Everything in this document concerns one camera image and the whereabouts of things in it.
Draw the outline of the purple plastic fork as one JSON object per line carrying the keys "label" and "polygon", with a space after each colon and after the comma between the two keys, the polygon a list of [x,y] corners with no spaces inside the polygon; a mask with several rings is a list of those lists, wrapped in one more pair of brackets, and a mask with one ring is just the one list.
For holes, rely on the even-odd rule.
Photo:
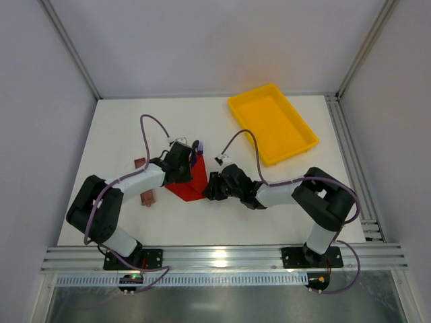
{"label": "purple plastic fork", "polygon": [[198,146],[197,146],[197,153],[199,155],[203,155],[203,143],[201,141],[199,141]]}

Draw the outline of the dark blue plastic spoon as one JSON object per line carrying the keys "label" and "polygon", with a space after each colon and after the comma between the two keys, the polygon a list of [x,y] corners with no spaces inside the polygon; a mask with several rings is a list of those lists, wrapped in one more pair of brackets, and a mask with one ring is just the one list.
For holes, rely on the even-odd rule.
{"label": "dark blue plastic spoon", "polygon": [[195,151],[197,151],[198,150],[198,146],[199,146],[199,140],[193,141],[193,144],[191,146],[192,149],[195,150]]}

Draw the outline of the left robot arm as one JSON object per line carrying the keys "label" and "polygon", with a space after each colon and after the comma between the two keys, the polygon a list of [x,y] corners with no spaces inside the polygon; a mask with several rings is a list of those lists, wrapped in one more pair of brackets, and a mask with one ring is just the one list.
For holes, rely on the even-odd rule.
{"label": "left robot arm", "polygon": [[67,211],[67,223],[84,234],[85,244],[94,242],[137,266],[142,244],[118,225],[123,203],[155,188],[190,182],[192,152],[192,147],[177,141],[164,157],[152,158],[112,181],[87,177]]}

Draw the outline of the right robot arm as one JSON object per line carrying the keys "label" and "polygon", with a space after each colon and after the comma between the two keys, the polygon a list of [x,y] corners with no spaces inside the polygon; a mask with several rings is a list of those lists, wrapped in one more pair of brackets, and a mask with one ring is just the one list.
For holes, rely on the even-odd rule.
{"label": "right robot arm", "polygon": [[203,196],[211,201],[237,198],[252,210],[296,203],[314,221],[302,247],[305,260],[316,266],[327,259],[328,249],[344,225],[360,213],[356,193],[317,167],[302,177],[284,182],[252,180],[236,164],[212,172]]}

